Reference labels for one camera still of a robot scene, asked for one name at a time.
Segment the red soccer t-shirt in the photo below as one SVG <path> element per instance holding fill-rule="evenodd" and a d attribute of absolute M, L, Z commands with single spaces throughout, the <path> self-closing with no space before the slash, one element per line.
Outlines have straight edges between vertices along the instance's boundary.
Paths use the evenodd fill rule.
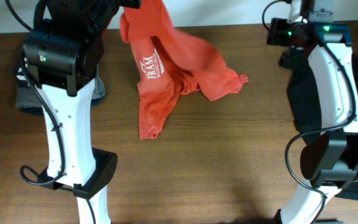
<path fill-rule="evenodd" d="M 161 0 L 125 8 L 120 33 L 131 47 L 140 75 L 140 139 L 159 136 L 181 96 L 200 91 L 216 101 L 238 94 L 249 81 L 227 66 L 216 47 L 174 27 Z"/>

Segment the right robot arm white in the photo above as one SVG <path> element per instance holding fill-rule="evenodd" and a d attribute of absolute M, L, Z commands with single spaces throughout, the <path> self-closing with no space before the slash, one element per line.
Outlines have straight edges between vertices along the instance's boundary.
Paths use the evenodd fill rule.
<path fill-rule="evenodd" d="M 331 198 L 358 192 L 358 66 L 350 29 L 333 21 L 331 1 L 291 0 L 290 6 L 286 19 L 265 28 L 269 45 L 286 48 L 279 64 L 293 72 L 287 97 L 306 145 L 298 188 L 275 221 L 319 223 Z"/>

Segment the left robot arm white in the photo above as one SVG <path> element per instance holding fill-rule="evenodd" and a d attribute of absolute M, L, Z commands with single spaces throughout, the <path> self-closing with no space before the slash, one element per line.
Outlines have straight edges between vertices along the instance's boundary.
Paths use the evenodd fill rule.
<path fill-rule="evenodd" d="M 39 1 L 22 44 L 19 64 L 42 106 L 49 150 L 48 166 L 32 184 L 71 192 L 81 223 L 111 222 L 107 192 L 117 155 L 91 145 L 90 127 L 102 35 L 120 7 L 140 5 L 140 0 Z"/>

